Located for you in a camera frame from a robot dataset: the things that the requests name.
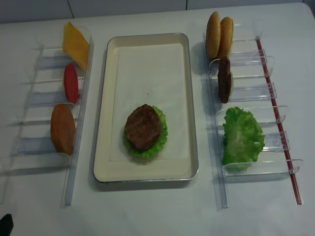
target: yellow cheese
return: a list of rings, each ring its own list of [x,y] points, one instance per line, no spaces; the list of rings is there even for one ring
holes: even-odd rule
[[[71,22],[63,27],[63,51],[74,59],[79,67],[87,69],[89,43]]]

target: white table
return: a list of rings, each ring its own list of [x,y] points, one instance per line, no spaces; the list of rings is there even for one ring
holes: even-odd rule
[[[202,93],[202,33],[209,16],[218,10],[234,22],[262,19],[262,45],[275,57],[271,80],[278,105],[290,113],[284,122],[291,144],[291,157],[305,164],[297,174],[303,206],[297,206],[289,178],[274,182],[230,184],[229,209],[217,209],[209,158],[206,114],[209,105]],[[37,40],[55,36],[67,20],[0,25],[1,110],[6,108],[12,81],[19,81],[33,63],[29,48]],[[313,137],[315,120],[315,21],[302,3],[204,9],[144,15],[73,19],[86,26],[94,39],[94,59],[83,127],[72,206],[61,209],[65,172],[12,176],[0,215],[11,213],[13,236],[19,235],[172,235],[172,236],[312,236],[315,232]],[[182,32],[189,38],[196,116],[199,172],[180,189],[99,191],[91,175],[91,150],[96,102],[103,79],[104,52],[114,36]],[[17,67],[14,62],[20,61]],[[1,112],[1,121],[9,118]],[[1,149],[8,143],[1,140]]]

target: green lettuce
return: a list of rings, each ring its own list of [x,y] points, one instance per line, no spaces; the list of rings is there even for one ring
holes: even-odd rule
[[[152,108],[155,110],[155,112],[158,114],[159,119],[161,121],[161,133],[157,139],[157,141],[147,150],[144,151],[138,151],[128,142],[126,138],[126,131],[124,131],[124,142],[125,146],[127,147],[129,153],[138,158],[142,159],[150,159],[154,156],[156,156],[162,149],[164,148],[164,145],[167,141],[167,125],[166,125],[166,117],[164,113],[157,108],[156,106],[152,106]]]
[[[255,162],[263,150],[264,135],[262,129],[251,112],[244,112],[239,107],[229,108],[225,114],[224,154],[222,164],[238,162]],[[229,172],[246,170],[250,164],[231,165]]]

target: tray rim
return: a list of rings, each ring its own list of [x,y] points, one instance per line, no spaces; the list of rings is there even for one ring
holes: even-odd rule
[[[97,122],[97,133],[95,135],[96,137],[96,142],[95,142],[95,146],[94,146],[94,160],[93,160],[93,176],[95,178],[95,180],[98,183],[106,183],[106,184],[115,184],[115,183],[139,183],[139,182],[162,182],[162,181],[190,181],[193,177],[196,176],[196,174],[199,171],[199,156],[198,156],[198,148],[197,148],[197,136],[196,136],[196,123],[195,123],[195,114],[194,114],[194,103],[193,103],[193,89],[192,89],[192,84],[190,86],[191,89],[191,101],[192,101],[192,118],[193,118],[193,130],[194,130],[194,139],[193,142],[195,143],[195,147],[196,147],[196,168],[195,171],[192,173],[192,175],[190,177],[186,177],[186,178],[158,178],[158,179],[135,179],[135,180],[115,180],[115,181],[101,181],[99,180],[96,175],[95,175],[95,155],[96,155],[96,146],[97,146],[97,137],[98,137],[98,132],[99,132],[99,120],[100,120],[100,110],[101,110],[101,105],[102,105],[102,98],[103,98],[103,90],[104,90],[104,81],[105,81],[105,71],[106,71],[106,65],[107,65],[107,57],[108,57],[108,47],[109,44],[111,43],[112,40],[116,39],[116,38],[126,38],[126,37],[141,37],[141,36],[163,36],[163,35],[182,35],[186,38],[187,40],[187,52],[188,52],[188,63],[189,63],[189,77],[190,77],[190,84],[192,82],[191,79],[191,62],[190,62],[190,49],[189,49],[189,39],[188,37],[181,32],[175,32],[175,33],[160,33],[160,34],[141,34],[141,35],[125,35],[125,36],[115,36],[113,38],[111,38],[106,46],[106,57],[105,57],[105,67],[104,67],[104,79],[102,80],[102,94],[100,96],[100,103],[99,103],[99,107],[97,108],[97,115],[98,115],[98,122]]]

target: red stripe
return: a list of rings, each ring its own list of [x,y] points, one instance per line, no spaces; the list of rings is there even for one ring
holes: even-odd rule
[[[259,49],[259,54],[260,56],[262,57],[261,58],[261,62],[262,62],[262,67],[264,69],[264,73],[265,73],[265,77],[266,77],[266,82],[267,83],[270,83],[270,77],[269,77],[269,74],[268,74],[268,69],[267,69],[267,64],[266,64],[266,60],[264,58],[264,52],[262,50],[262,46],[261,46],[261,43],[260,43],[260,39],[257,38],[256,39],[256,42],[257,42],[257,47]],[[269,90],[269,92],[271,93],[271,95],[273,95],[273,91],[272,89]],[[275,112],[275,116],[276,116],[276,120],[278,120],[278,129],[279,129],[279,132],[283,132],[284,131],[284,128],[282,127],[282,123],[280,121],[280,114],[279,114],[279,110],[278,108],[276,107],[277,106],[277,103],[276,103],[276,100],[274,98],[274,96],[272,96],[272,99],[271,99],[271,103],[272,103],[272,106],[274,106],[274,112]],[[287,143],[286,143],[286,138],[283,136],[281,138],[281,140],[283,141],[283,145],[285,145],[286,147],[288,146]],[[288,150],[285,150],[284,151],[284,154],[285,154],[285,158],[286,160],[291,160],[291,157],[290,157],[290,153]],[[290,161],[287,162],[287,166],[289,168],[289,170],[293,169],[293,165]],[[295,199],[296,199],[296,203],[298,205],[302,205],[302,199],[301,199],[301,196],[300,196],[300,192],[299,192],[299,188],[297,186],[297,181],[296,181],[296,178],[295,178],[295,174],[290,174],[290,177],[291,177],[291,182],[292,182],[292,187],[293,187],[293,191],[294,191],[294,195],[295,195]]]

